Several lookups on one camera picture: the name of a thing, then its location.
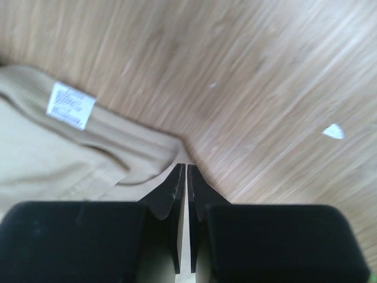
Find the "black velvet block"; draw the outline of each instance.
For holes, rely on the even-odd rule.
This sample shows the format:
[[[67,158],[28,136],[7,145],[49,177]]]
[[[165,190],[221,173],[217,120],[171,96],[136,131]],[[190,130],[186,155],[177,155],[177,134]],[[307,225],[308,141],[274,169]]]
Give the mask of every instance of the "black velvet block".
[[[0,225],[0,282],[134,282],[146,206],[29,202]]]
[[[330,206],[214,205],[207,221],[219,282],[368,281],[347,220]]]

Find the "beige fabric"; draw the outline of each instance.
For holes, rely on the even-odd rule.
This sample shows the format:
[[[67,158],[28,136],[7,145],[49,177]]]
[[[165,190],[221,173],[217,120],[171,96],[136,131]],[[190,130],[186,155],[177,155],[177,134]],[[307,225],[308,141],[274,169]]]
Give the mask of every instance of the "beige fabric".
[[[84,131],[45,114],[56,81],[26,66],[0,68],[0,218],[25,200],[139,200],[177,163],[182,142],[94,106]],[[181,275],[190,274],[185,203]]]

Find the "wooden floor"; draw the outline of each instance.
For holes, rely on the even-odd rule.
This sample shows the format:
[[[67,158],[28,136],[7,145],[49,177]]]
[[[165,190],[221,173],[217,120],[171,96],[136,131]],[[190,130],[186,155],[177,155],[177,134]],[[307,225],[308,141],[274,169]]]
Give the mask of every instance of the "wooden floor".
[[[338,207],[377,269],[375,0],[0,0],[0,61],[181,136],[234,202]]]

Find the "clothing tag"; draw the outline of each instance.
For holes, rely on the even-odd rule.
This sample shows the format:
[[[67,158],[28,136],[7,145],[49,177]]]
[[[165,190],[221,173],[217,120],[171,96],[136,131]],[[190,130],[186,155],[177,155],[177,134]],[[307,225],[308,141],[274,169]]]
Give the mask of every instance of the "clothing tag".
[[[61,82],[56,82],[47,105],[46,115],[84,130],[95,98]]]

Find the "small white fragment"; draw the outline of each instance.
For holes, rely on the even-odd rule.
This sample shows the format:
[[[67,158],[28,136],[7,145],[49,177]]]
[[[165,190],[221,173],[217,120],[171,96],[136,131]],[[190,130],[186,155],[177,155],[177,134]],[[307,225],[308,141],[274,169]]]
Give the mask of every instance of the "small white fragment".
[[[330,127],[322,131],[322,134],[337,140],[344,139],[344,132],[338,124],[331,124]]]

